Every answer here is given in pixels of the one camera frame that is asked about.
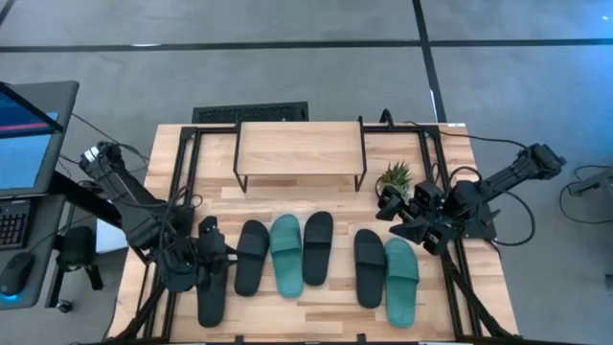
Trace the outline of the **black computer mouse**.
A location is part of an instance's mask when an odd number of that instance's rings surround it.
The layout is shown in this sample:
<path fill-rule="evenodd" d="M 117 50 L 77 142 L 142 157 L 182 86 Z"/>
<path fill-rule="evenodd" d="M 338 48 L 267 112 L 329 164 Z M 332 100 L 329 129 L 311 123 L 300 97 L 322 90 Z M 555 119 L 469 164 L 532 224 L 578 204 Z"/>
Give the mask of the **black computer mouse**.
<path fill-rule="evenodd" d="M 30 252 L 15 254 L 0 273 L 0 293 L 5 296 L 19 294 L 27 284 L 34 261 L 35 256 Z"/>

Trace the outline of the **green rubber slide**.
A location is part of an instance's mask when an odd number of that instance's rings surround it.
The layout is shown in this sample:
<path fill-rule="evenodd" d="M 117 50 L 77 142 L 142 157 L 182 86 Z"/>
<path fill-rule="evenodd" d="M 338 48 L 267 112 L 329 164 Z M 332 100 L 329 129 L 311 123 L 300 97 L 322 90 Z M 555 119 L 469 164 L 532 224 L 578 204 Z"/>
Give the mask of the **green rubber slide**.
<path fill-rule="evenodd" d="M 298 219 L 293 215 L 277 218 L 269 236 L 278 292 L 284 298 L 297 298 L 303 291 L 302 240 Z"/>
<path fill-rule="evenodd" d="M 411 245 L 402 239 L 385 244 L 387 318 L 396 328 L 410 328 L 416 318 L 419 262 Z"/>

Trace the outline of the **black-edged tilted screen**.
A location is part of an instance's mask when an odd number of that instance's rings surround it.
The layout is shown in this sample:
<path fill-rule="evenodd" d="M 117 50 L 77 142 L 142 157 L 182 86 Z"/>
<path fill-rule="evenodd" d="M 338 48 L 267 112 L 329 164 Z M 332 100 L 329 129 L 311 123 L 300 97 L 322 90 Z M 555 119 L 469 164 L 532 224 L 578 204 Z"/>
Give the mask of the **black-edged tilted screen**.
<path fill-rule="evenodd" d="M 0 82 L 0 138 L 62 133 L 63 126 Z"/>

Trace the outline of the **black floor vent grille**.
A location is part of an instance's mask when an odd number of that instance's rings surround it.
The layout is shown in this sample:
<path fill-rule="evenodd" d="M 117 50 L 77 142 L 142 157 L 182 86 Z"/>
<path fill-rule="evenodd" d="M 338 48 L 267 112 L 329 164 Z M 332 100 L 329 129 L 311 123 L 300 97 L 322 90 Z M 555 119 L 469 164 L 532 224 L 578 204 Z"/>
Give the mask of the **black floor vent grille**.
<path fill-rule="evenodd" d="M 307 102 L 255 103 L 195 107 L 193 124 L 236 124 L 241 122 L 308 122 Z"/>

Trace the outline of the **black rubber slide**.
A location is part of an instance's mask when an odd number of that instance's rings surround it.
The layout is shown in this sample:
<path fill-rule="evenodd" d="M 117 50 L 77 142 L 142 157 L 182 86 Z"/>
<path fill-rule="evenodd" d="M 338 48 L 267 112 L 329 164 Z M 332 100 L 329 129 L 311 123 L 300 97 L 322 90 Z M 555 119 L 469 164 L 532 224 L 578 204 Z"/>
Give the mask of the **black rubber slide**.
<path fill-rule="evenodd" d="M 358 230 L 353 257 L 358 304 L 366 309 L 377 308 L 382 300 L 386 272 L 385 250 L 379 235 L 369 229 Z"/>
<path fill-rule="evenodd" d="M 224 317 L 228 280 L 228 256 L 224 244 L 197 242 L 197 318 L 200 326 L 218 326 Z"/>
<path fill-rule="evenodd" d="M 258 220 L 244 223 L 237 245 L 235 291 L 249 297 L 258 292 L 269 249 L 269 233 Z"/>
<path fill-rule="evenodd" d="M 321 286 L 327 279 L 332 247 L 333 217 L 320 211 L 306 222 L 303 238 L 303 278 L 310 286 Z"/>

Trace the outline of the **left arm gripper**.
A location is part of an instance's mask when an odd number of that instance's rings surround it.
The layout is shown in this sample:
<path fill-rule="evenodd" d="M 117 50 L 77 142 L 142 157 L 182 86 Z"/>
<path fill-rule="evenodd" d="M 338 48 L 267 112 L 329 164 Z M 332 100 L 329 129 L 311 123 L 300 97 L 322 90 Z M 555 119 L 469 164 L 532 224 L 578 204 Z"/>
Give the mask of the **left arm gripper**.
<path fill-rule="evenodd" d="M 220 232 L 217 217 L 207 216 L 198 224 L 198 239 L 195 243 L 197 259 L 202 272 L 214 276 L 225 272 L 236 261 L 229 258 L 237 250 L 225 242 Z"/>

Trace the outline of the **potted succulent plant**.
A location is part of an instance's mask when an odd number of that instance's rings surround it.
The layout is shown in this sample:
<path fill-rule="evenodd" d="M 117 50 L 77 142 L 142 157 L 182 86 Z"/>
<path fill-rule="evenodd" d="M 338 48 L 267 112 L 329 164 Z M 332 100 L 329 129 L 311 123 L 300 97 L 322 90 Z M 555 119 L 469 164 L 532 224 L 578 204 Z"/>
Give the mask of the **potted succulent plant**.
<path fill-rule="evenodd" d="M 404 162 L 389 163 L 387 170 L 378 178 L 375 183 L 375 194 L 381 197 L 385 187 L 390 186 L 396 189 L 407 201 L 411 196 L 412 176 L 409 166 Z"/>

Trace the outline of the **white sheet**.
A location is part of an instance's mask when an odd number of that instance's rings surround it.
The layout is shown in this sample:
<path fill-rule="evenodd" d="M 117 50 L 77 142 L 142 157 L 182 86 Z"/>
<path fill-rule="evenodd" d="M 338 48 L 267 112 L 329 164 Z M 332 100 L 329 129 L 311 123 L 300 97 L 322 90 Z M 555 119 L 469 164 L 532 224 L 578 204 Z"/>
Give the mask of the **white sheet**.
<path fill-rule="evenodd" d="M 96 252 L 104 254 L 128 248 L 125 233 L 104 220 L 96 221 Z"/>

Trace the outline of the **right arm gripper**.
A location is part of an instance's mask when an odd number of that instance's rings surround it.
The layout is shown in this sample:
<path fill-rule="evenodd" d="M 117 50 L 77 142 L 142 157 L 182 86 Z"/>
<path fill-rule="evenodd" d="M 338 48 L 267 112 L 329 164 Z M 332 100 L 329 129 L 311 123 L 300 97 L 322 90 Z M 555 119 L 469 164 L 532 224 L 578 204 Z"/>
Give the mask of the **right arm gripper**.
<path fill-rule="evenodd" d="M 379 220 L 393 220 L 404 207 L 402 194 L 393 186 L 385 186 L 381 191 L 375 217 Z M 407 222 L 402 223 L 403 237 L 421 244 L 430 254 L 437 256 L 447 249 L 449 241 L 456 237 L 452 218 L 438 212 L 425 214 L 408 213 Z"/>

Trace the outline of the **grey side desk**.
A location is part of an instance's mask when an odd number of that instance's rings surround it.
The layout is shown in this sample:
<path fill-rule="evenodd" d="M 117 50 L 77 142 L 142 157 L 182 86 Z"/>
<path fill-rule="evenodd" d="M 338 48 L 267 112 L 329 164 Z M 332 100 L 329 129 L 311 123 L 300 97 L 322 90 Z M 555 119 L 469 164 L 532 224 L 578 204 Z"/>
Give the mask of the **grey side desk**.
<path fill-rule="evenodd" d="M 54 248 L 64 203 L 63 195 L 47 195 L 41 198 L 34 211 L 30 213 L 31 224 L 27 247 L 0 251 L 0 272 L 16 253 L 30 251 L 34 255 L 33 268 L 23 289 L 15 296 L 7 297 L 0 293 L 0 311 L 26 309 L 37 303 Z"/>

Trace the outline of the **black metal table frame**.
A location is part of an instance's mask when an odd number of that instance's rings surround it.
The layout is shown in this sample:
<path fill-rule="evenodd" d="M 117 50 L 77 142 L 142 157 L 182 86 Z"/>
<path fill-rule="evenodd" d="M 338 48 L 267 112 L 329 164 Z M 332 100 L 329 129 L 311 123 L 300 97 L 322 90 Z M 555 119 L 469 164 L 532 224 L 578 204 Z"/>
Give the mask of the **black metal table frame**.
<path fill-rule="evenodd" d="M 194 291 L 165 293 L 137 333 L 147 343 L 297 342 L 325 345 L 332 342 L 411 342 L 499 340 L 515 333 L 511 301 L 496 251 L 479 240 L 451 244 L 450 254 L 462 274 L 480 295 L 498 330 L 482 312 L 469 305 L 455 288 L 439 258 L 418 248 L 420 284 L 417 317 L 413 326 L 392 326 L 385 309 L 364 309 L 355 293 L 353 239 L 360 229 L 370 229 L 383 240 L 390 225 L 375 218 L 376 180 L 389 163 L 404 161 L 414 181 L 447 179 L 456 169 L 461 179 L 471 177 L 474 164 L 463 126 L 411 126 L 366 124 L 368 171 L 359 191 L 353 177 L 338 175 L 251 176 L 243 192 L 233 173 L 237 125 L 161 125 L 157 129 L 146 178 L 147 188 L 159 197 L 178 186 L 193 189 L 195 218 L 216 216 L 228 243 L 238 242 L 244 222 L 265 225 L 284 214 L 300 222 L 317 211 L 334 219 L 334 235 L 326 281 L 305 287 L 288 299 L 277 291 L 274 268 L 266 263 L 259 291 L 252 297 L 230 292 L 220 325 L 204 328 L 197 320 Z"/>

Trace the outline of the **wooden shelf with black frame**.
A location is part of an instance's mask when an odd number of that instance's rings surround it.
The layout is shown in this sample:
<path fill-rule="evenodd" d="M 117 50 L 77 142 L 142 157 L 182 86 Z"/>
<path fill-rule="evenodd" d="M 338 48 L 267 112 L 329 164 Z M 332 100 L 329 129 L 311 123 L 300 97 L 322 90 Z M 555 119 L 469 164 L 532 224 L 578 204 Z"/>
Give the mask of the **wooden shelf with black frame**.
<path fill-rule="evenodd" d="M 359 191 L 368 171 L 365 127 L 354 122 L 242 122 L 233 173 L 243 192 L 251 176 L 353 177 Z"/>

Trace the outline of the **grey-framed monitor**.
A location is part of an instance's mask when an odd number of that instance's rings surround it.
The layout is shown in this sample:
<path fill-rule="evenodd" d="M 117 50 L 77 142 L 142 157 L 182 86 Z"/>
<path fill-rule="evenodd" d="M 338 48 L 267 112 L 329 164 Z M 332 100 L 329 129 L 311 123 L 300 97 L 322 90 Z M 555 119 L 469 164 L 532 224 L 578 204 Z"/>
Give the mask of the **grey-framed monitor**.
<path fill-rule="evenodd" d="M 62 133 L 0 138 L 0 199 L 47 195 L 74 110 L 75 80 L 7 84 L 53 120 Z"/>

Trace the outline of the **black desk support beam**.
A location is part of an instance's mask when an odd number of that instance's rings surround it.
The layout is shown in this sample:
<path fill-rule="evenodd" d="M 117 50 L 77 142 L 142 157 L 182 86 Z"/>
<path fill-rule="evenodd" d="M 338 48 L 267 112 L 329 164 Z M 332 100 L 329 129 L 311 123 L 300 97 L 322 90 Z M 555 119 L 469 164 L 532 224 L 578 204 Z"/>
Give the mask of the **black desk support beam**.
<path fill-rule="evenodd" d="M 60 172 L 53 173 L 48 192 L 50 195 L 64 195 L 69 202 L 109 224 L 116 227 L 122 225 L 121 215 L 113 204 L 81 187 Z"/>

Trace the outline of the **black keyboard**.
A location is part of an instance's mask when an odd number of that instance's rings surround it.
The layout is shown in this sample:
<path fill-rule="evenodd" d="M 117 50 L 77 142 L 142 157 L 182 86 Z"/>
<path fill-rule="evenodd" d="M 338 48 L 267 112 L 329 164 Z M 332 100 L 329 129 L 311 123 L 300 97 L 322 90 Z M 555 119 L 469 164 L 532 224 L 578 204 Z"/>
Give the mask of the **black keyboard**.
<path fill-rule="evenodd" d="M 0 251 L 26 246 L 31 208 L 28 199 L 0 200 Z"/>

